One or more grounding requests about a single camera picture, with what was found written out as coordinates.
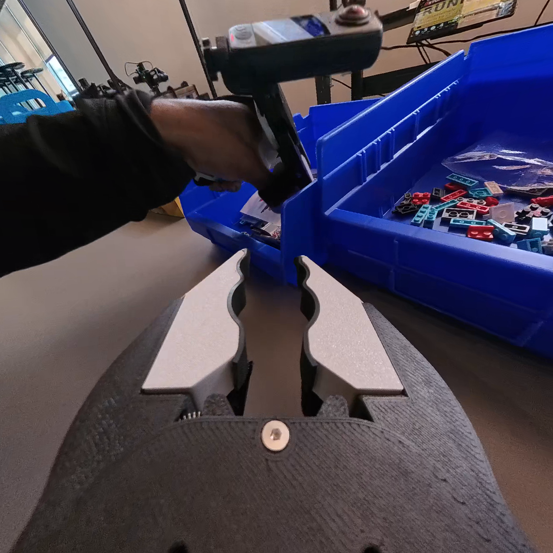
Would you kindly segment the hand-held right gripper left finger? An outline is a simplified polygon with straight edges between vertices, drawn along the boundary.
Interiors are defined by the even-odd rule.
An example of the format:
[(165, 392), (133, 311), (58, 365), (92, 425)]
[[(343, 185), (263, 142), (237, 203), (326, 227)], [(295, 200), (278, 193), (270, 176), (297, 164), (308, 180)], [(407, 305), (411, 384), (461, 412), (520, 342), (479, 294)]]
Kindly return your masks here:
[(245, 277), (250, 253), (241, 249), (182, 298), (143, 384), (146, 394), (184, 393), (196, 406), (213, 393), (239, 395), (249, 375)]

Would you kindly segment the grey desk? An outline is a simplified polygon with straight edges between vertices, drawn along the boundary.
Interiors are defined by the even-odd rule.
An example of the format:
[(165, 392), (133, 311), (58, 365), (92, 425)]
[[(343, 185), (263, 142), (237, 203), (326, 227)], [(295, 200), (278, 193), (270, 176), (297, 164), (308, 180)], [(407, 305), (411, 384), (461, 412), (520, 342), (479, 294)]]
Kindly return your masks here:
[[(184, 219), (154, 214), (1, 279), (1, 552), (31, 516), (99, 377), (170, 301), (227, 258)], [(325, 270), (435, 367), (470, 418), (521, 527), (538, 551), (552, 552), (552, 361)]]

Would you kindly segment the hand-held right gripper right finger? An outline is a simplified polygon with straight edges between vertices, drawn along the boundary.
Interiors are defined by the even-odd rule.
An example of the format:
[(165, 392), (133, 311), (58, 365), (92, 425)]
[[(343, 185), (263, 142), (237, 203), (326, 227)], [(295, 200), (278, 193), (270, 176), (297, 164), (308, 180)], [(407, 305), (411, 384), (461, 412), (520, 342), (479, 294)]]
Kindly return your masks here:
[(302, 411), (319, 411), (331, 396), (344, 398), (353, 411), (360, 397), (404, 395), (363, 301), (307, 256), (295, 258), (295, 267), (307, 321), (300, 356)]

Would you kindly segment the pile of teal red bricks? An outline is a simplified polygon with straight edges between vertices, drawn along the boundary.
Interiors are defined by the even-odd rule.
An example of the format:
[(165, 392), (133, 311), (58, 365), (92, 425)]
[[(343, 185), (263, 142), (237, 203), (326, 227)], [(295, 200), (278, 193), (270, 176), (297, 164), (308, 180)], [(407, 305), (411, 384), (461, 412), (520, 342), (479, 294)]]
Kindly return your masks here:
[(552, 256), (552, 174), (514, 185), (452, 173), (441, 186), (408, 191), (386, 218)]

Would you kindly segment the blue plastic bin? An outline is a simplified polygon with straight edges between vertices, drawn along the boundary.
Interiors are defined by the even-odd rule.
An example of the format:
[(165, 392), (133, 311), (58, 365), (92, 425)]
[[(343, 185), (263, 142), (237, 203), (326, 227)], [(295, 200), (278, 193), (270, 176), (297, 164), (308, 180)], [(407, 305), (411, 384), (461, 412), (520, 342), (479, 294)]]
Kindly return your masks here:
[(442, 186), (442, 161), (492, 135), (552, 145), (552, 25), (473, 43), (317, 145), (331, 264), (552, 358), (552, 256), (417, 227), (391, 211)]
[[(310, 107), (306, 117), (294, 114), (294, 124), (312, 169), (316, 170), (317, 141), (376, 102), (377, 99), (331, 103)], [(254, 193), (255, 188), (249, 183), (244, 183), (238, 192), (223, 193), (190, 182), (179, 199), (193, 231), (232, 254), (248, 249), (253, 266), (280, 283), (296, 285), (296, 257), (307, 255), (318, 262), (323, 259), (320, 184), (315, 181), (283, 204), (277, 243), (260, 240), (241, 223), (245, 220), (241, 209)]]

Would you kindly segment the crumpled clear plastic bag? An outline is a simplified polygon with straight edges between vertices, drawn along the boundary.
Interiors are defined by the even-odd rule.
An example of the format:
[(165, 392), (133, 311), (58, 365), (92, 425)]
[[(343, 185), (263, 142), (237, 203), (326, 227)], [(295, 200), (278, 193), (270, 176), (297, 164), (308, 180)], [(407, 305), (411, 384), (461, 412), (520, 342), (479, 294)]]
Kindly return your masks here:
[(453, 174), (495, 182), (506, 193), (552, 196), (552, 150), (523, 151), (502, 144), (480, 144), (442, 161)]

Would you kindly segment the person's left hand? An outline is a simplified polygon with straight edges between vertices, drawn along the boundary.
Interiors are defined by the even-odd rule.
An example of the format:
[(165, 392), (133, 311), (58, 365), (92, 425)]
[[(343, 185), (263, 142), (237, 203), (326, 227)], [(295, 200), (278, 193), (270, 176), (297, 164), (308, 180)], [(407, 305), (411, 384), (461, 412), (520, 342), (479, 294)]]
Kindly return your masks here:
[(215, 178), (211, 190), (236, 192), (243, 182), (261, 190), (270, 183), (266, 135), (249, 107), (227, 100), (157, 99), (150, 118), (192, 170)]

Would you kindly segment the thin black pole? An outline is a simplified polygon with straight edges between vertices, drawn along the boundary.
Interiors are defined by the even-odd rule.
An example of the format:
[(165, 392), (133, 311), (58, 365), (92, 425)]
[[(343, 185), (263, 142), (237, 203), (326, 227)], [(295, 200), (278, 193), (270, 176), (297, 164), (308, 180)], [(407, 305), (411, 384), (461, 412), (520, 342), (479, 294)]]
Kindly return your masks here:
[(207, 82), (207, 85), (209, 87), (211, 97), (214, 100), (217, 100), (218, 99), (218, 94), (217, 94), (217, 91), (216, 91), (215, 86), (213, 84), (213, 81), (211, 79), (211, 76), (209, 74), (207, 65), (205, 63), (204, 53), (203, 53), (203, 49), (202, 49), (202, 46), (201, 46), (201, 41), (200, 41), (200, 38), (197, 34), (194, 22), (192, 20), (190, 10), (188, 8), (188, 5), (187, 5), (186, 1), (179, 1), (179, 4), (181, 6), (181, 10), (183, 11), (183, 16), (185, 18), (185, 21), (186, 21), (186, 24), (187, 24), (192, 42), (194, 44), (194, 48), (196, 50), (198, 59), (200, 61), (202, 70), (204, 72), (204, 76), (206, 78), (206, 82)]
[(70, 10), (73, 12), (74, 17), (76, 18), (80, 28), (84, 32), (89, 44), (93, 48), (96, 56), (98, 57), (100, 63), (102, 64), (103, 68), (106, 70), (109, 79), (112, 82), (112, 87), (119, 93), (123, 93), (123, 87), (121, 86), (121, 80), (117, 77), (117, 75), (114, 73), (112, 67), (108, 64), (108, 61), (106, 57), (104, 56), (103, 52), (101, 51), (99, 45), (97, 44), (97, 41), (95, 40), (92, 32), (90, 31), (89, 27), (87, 26), (84, 18), (81, 16), (81, 13), (79, 12), (76, 4), (74, 1), (66, 1), (67, 5), (69, 6)]

